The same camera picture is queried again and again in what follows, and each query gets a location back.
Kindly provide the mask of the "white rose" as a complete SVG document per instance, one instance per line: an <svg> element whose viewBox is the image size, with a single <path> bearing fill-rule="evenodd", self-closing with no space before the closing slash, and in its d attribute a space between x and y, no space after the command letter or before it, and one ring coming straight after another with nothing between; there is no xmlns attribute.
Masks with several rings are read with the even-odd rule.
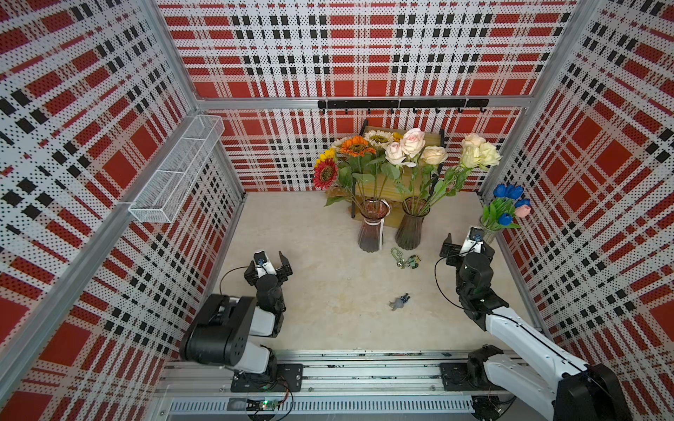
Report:
<svg viewBox="0 0 674 421"><path fill-rule="evenodd" d="M427 208L439 203L442 198L455 196L461 189L475 167L479 165L479 151L477 147L463 147L459 163L445 171L444 176L435 182L428 198Z"/></svg>
<svg viewBox="0 0 674 421"><path fill-rule="evenodd" d="M479 151L479 165L474 168L488 170L491 167L496 167L500 164L501 155L498 153L495 145L486 142L477 148Z"/></svg>

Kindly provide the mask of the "pink tulip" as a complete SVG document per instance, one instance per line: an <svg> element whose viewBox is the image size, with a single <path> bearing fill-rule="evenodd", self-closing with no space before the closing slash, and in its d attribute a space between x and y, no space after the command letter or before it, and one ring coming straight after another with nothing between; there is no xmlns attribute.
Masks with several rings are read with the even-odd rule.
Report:
<svg viewBox="0 0 674 421"><path fill-rule="evenodd" d="M512 214L513 220L512 223L508 226L509 228L519 228L518 221L528 217L532 208L529 205L520 205L514 209Z"/></svg>

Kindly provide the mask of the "pale rose pile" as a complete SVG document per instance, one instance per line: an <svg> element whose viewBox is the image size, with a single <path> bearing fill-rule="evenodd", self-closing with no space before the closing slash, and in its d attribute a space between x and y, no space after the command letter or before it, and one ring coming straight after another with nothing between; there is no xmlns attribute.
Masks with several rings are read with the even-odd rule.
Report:
<svg viewBox="0 0 674 421"><path fill-rule="evenodd" d="M403 199L412 194L412 184L405 185L402 181L407 168L415 168L417 163L411 161L405 154L399 142L393 142L385 149L385 163L382 165L383 174L390 179Z"/></svg>

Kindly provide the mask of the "cream rose flower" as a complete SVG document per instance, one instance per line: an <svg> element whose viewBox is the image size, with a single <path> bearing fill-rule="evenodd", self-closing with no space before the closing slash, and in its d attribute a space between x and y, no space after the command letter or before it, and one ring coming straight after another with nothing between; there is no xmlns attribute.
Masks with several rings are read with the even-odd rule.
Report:
<svg viewBox="0 0 674 421"><path fill-rule="evenodd" d="M486 143L486 139L475 133L469 134L462 141L464 147L480 147L484 143Z"/></svg>

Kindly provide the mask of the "pale pink rose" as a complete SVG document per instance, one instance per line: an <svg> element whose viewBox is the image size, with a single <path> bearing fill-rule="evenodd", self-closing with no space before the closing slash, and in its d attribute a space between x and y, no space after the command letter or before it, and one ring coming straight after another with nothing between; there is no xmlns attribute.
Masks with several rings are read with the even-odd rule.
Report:
<svg viewBox="0 0 674 421"><path fill-rule="evenodd" d="M409 189L413 196L419 196L417 182L421 176L419 160L426 145L425 133L419 128L413 128L406 132L400 140L400 151L403 154L403 164L410 169Z"/></svg>

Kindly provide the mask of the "beige daisy flower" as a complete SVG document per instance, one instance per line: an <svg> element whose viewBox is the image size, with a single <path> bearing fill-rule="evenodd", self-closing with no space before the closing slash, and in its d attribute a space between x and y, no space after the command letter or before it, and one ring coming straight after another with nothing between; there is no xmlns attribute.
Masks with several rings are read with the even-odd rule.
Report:
<svg viewBox="0 0 674 421"><path fill-rule="evenodd" d="M393 143L393 133L370 130L365 133L365 140L369 143L373 152L367 154L371 160L367 163L365 173L373 176L372 197L380 199L384 186L389 178L397 178L399 171L389 163L386 158L386 152L391 143Z"/></svg>

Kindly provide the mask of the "orange flower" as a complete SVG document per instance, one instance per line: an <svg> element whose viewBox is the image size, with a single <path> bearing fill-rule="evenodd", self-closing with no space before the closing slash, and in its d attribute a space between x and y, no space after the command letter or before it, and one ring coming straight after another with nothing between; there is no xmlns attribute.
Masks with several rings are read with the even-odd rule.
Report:
<svg viewBox="0 0 674 421"><path fill-rule="evenodd" d="M377 150L362 136L348 138L337 148L339 183L353 197L366 198L367 185L376 178Z"/></svg>

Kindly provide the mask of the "yellow flower back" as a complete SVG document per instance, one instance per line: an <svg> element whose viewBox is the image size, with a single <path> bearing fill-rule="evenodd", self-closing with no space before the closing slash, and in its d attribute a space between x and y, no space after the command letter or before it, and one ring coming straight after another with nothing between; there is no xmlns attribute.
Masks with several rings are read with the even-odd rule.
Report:
<svg viewBox="0 0 674 421"><path fill-rule="evenodd" d="M335 150L333 148L329 148L319 156L319 158L316 160L315 166L319 166L324 161L333 160L335 159L335 156Z"/></svg>

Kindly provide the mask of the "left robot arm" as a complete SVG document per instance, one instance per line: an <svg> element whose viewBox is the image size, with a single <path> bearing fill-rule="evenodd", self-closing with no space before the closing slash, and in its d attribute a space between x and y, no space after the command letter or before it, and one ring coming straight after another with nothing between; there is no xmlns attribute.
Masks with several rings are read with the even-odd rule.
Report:
<svg viewBox="0 0 674 421"><path fill-rule="evenodd" d="M281 332L286 312L283 286L293 271L284 254L279 259L276 268L265 251L254 254L244 273L256 289L254 296L208 296L181 340L182 361L228 368L256 384L277 380L274 351L249 338L275 338Z"/></svg>

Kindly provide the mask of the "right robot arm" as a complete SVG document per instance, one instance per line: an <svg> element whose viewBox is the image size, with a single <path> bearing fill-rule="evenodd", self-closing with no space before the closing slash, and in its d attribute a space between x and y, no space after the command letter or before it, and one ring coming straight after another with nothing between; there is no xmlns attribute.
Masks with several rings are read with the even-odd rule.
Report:
<svg viewBox="0 0 674 421"><path fill-rule="evenodd" d="M440 260L456 270L456 307L523 362L498 347L483 346L469 354L468 382L477 388L502 387L547 420L630 420L621 384L609 367L565 351L493 291L494 250L482 234L470 228L462 245L446 238Z"/></svg>

